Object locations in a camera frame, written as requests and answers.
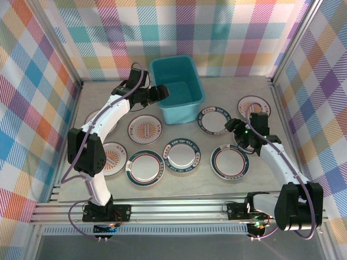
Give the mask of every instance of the plaid fabric wall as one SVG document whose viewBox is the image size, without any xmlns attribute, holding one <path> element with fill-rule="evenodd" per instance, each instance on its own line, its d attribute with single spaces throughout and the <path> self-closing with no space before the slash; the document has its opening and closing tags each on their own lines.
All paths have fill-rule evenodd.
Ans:
<svg viewBox="0 0 347 260">
<path fill-rule="evenodd" d="M 295 51 L 279 91 L 306 176 L 347 257 L 347 1 L 325 0 Z"/>
<path fill-rule="evenodd" d="M 24 0 L 0 0 L 0 259 L 19 259 L 77 87 Z"/>
<path fill-rule="evenodd" d="M 297 29 L 299 27 L 299 24 L 301 22 L 301 19 L 303 18 L 304 14 L 306 13 L 307 8 L 309 7 L 310 3 L 311 3 L 311 0 L 305 0 L 305 3 L 302 5 L 302 7 L 300 9 L 300 12 L 299 12 L 299 15 L 297 16 L 297 18 L 296 18 L 296 20 L 295 20 L 295 22 L 293 24 L 293 27 L 292 27 L 290 33 L 287 36 L 287 39 L 286 39 L 285 43 L 282 45 L 282 47 L 281 47 L 280 54 L 278 55 L 278 57 L 277 57 L 277 59 L 275 61 L 275 64 L 274 64 L 270 74 L 267 75 L 267 76 L 272 77 L 275 74 L 275 72 L 276 72 L 276 70 L 278 68 L 278 65 L 280 64 L 280 62 L 281 62 L 285 52 L 287 51 L 288 45 L 289 45 L 290 41 L 292 40 L 294 34 L 296 33 L 296 31 L 297 31 Z"/>
<path fill-rule="evenodd" d="M 265 75 L 299 2 L 41 0 L 85 80 L 125 79 L 134 61 L 180 54 L 201 76 Z"/>
</svg>

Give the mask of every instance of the plate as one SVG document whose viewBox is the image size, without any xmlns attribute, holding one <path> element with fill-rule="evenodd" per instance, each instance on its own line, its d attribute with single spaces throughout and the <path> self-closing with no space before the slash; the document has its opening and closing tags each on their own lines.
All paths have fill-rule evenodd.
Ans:
<svg viewBox="0 0 347 260">
<path fill-rule="evenodd" d="M 91 121 L 93 119 L 93 117 L 96 116 L 96 114 L 99 112 L 100 110 L 95 110 L 93 112 L 91 112 L 89 114 L 89 116 L 87 116 L 86 120 L 85 120 L 85 124 L 88 123 L 89 121 Z M 117 128 L 118 126 L 118 122 L 111 128 L 110 132 L 108 134 L 112 134 L 114 132 L 114 130 Z"/>
<path fill-rule="evenodd" d="M 162 132 L 162 123 L 152 115 L 140 115 L 134 118 L 128 126 L 130 139 L 140 145 L 155 142 L 162 135 Z"/>
<path fill-rule="evenodd" d="M 200 163 L 200 149 L 193 141 L 178 138 L 169 142 L 163 153 L 164 162 L 175 172 L 190 172 Z"/>
<path fill-rule="evenodd" d="M 104 144 L 104 150 L 106 154 L 104 176 L 112 176 L 119 173 L 127 161 L 126 149 L 117 142 L 107 142 Z"/>
<path fill-rule="evenodd" d="M 237 146 L 240 141 L 235 137 L 235 133 L 233 133 L 233 138 L 234 138 L 234 142 L 236 143 L 236 146 Z M 251 148 L 250 145 L 246 149 L 242 148 L 241 146 L 238 146 L 238 149 L 240 149 L 246 153 L 252 153 L 253 152 L 253 148 Z"/>
<path fill-rule="evenodd" d="M 213 171 L 225 180 L 239 180 L 249 168 L 247 155 L 234 145 L 217 147 L 211 155 Z"/>
<path fill-rule="evenodd" d="M 223 108 L 207 107 L 199 113 L 197 123 L 205 133 L 220 135 L 228 132 L 224 125 L 231 118 Z"/>
<path fill-rule="evenodd" d="M 247 107 L 252 103 L 259 103 L 261 107 L 257 104 L 251 106 L 250 113 L 251 112 L 266 112 L 268 116 L 271 115 L 271 107 L 268 102 L 266 102 L 264 99 L 258 96 L 244 96 L 240 99 L 239 103 L 237 103 L 237 108 L 240 112 L 240 114 L 246 118 L 246 110 Z"/>
<path fill-rule="evenodd" d="M 151 150 L 142 150 L 132 155 L 126 163 L 126 175 L 138 186 L 157 183 L 165 170 L 163 158 Z"/>
</svg>

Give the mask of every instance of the teal plastic bin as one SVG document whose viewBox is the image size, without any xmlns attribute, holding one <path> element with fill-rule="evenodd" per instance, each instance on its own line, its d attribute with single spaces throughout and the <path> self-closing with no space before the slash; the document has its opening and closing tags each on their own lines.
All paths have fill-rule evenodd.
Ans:
<svg viewBox="0 0 347 260">
<path fill-rule="evenodd" d="M 170 96 L 158 102 L 165 123 L 182 124 L 196 120 L 205 100 L 200 77 L 188 55 L 156 58 L 150 64 L 154 86 L 165 85 Z"/>
</svg>

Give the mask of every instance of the robotic arm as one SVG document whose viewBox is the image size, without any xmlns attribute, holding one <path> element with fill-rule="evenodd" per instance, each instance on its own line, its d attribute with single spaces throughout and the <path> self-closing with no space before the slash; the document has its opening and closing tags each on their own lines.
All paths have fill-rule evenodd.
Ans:
<svg viewBox="0 0 347 260">
<path fill-rule="evenodd" d="M 147 72 L 144 72 L 140 87 L 143 87 L 146 82 Z M 142 106 L 147 106 L 169 96 L 169 91 L 164 85 L 151 87 L 150 89 L 138 88 L 127 99 L 122 99 L 115 103 L 120 97 L 132 90 L 140 80 L 140 71 L 132 68 L 129 79 L 123 81 L 116 87 L 108 99 L 107 103 L 100 110 L 99 114 L 95 115 L 88 123 L 80 129 L 72 128 L 68 132 L 68 162 L 72 164 L 77 157 L 78 150 L 82 145 L 82 141 L 94 122 L 93 128 L 90 131 L 87 142 L 84 145 L 82 153 L 74 165 L 74 169 L 86 179 L 87 189 L 91 193 L 92 200 L 85 207 L 86 216 L 83 216 L 83 221 L 91 219 L 93 222 L 113 221 L 115 212 L 118 211 L 113 206 L 113 198 L 107 189 L 103 168 L 106 164 L 106 154 L 102 144 L 112 127 L 137 103 Z"/>
<path fill-rule="evenodd" d="M 235 140 L 240 145 L 254 148 L 258 156 L 262 157 L 271 171 L 282 185 L 281 192 L 275 197 L 265 192 L 249 193 L 242 205 L 230 204 L 231 212 L 243 209 L 244 214 L 260 211 L 273 216 L 278 227 L 282 230 L 310 229 L 312 225 L 311 210 L 308 198 L 299 182 L 300 178 L 307 188 L 312 200 L 315 228 L 322 224 L 323 188 L 319 183 L 311 183 L 303 176 L 295 164 L 286 154 L 281 140 L 276 135 L 270 135 L 268 115 L 266 113 L 251 113 L 250 124 L 264 138 L 272 142 L 270 145 L 249 129 L 249 126 L 240 119 L 231 119 L 226 123 L 226 129 L 234 132 Z"/>
</svg>

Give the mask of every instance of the plate with orange sunburst design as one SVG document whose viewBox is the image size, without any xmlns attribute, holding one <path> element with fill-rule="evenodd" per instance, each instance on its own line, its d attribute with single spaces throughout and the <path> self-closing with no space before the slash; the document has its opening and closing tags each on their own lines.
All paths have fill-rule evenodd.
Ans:
<svg viewBox="0 0 347 260">
<path fill-rule="evenodd" d="M 104 144 L 104 150 L 106 154 L 104 176 L 112 176 L 119 173 L 127 161 L 126 149 L 117 142 L 107 142 Z"/>
<path fill-rule="evenodd" d="M 268 116 L 271 115 L 271 107 L 266 100 L 258 96 L 244 96 L 240 99 L 239 103 L 237 104 L 237 108 L 244 118 L 246 118 L 246 110 L 250 105 L 252 106 L 250 107 L 249 113 L 265 112 Z"/>
<path fill-rule="evenodd" d="M 155 142 L 162 135 L 162 131 L 162 123 L 152 115 L 140 115 L 134 118 L 128 126 L 130 139 L 141 145 Z"/>
</svg>

